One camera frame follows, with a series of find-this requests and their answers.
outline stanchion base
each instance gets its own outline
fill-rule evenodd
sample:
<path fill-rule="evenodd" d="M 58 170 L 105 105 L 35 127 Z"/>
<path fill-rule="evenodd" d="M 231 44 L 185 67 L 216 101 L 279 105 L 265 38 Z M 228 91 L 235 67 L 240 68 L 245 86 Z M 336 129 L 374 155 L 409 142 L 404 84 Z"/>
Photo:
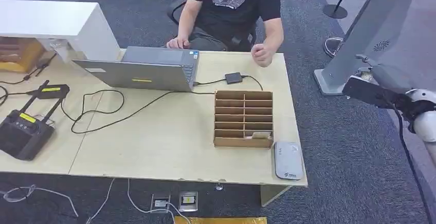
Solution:
<path fill-rule="evenodd" d="M 332 17 L 332 18 L 344 18 L 348 15 L 348 12 L 345 10 L 345 8 L 339 6 L 338 10 L 335 12 L 336 5 L 325 5 L 322 11 L 325 15 Z"/>
<path fill-rule="evenodd" d="M 315 80 L 318 83 L 318 86 L 321 90 L 321 93 L 325 96 L 340 96 L 343 95 L 342 90 L 345 84 L 340 85 L 339 87 L 330 87 L 325 82 L 324 77 L 322 76 L 322 71 L 324 69 L 316 69 L 314 71 Z"/>
<path fill-rule="evenodd" d="M 335 57 L 339 47 L 342 45 L 343 38 L 332 37 L 324 42 L 324 52 L 330 57 Z"/>

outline laptop keyboard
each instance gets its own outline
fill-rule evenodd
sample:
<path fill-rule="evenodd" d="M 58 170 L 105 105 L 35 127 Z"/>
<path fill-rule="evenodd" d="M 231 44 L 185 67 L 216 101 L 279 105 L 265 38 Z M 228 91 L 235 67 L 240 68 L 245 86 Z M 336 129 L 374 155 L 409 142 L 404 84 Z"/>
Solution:
<path fill-rule="evenodd" d="M 194 72 L 194 66 L 193 65 L 184 65 L 183 71 L 185 72 L 186 79 L 188 80 L 188 83 L 191 83 L 192 74 Z"/>

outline hand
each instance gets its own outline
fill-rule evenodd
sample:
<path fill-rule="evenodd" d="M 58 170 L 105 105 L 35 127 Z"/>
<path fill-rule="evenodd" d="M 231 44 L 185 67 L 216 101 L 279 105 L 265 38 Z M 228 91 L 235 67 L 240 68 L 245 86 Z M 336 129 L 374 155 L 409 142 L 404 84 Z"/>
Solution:
<path fill-rule="evenodd" d="M 189 48 L 188 38 L 185 37 L 176 37 L 167 42 L 167 48 Z"/>
<path fill-rule="evenodd" d="M 273 61 L 276 52 L 268 48 L 265 44 L 255 44 L 251 49 L 253 60 L 261 67 L 267 67 Z"/>

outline charger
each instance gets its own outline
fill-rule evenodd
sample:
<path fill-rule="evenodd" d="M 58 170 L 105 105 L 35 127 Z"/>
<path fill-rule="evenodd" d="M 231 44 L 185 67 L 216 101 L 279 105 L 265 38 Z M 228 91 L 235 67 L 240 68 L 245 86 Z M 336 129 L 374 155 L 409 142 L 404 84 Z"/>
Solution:
<path fill-rule="evenodd" d="M 224 75 L 227 84 L 237 84 L 242 82 L 242 76 L 240 72 L 228 73 Z"/>

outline black t-shirt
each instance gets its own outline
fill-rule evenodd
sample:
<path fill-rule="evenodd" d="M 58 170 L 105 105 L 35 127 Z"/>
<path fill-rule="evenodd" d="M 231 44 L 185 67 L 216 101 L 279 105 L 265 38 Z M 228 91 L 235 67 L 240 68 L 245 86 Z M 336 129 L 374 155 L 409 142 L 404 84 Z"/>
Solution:
<path fill-rule="evenodd" d="M 280 0 L 196 0 L 203 2 L 195 26 L 228 44 L 248 36 L 259 17 L 280 17 Z"/>

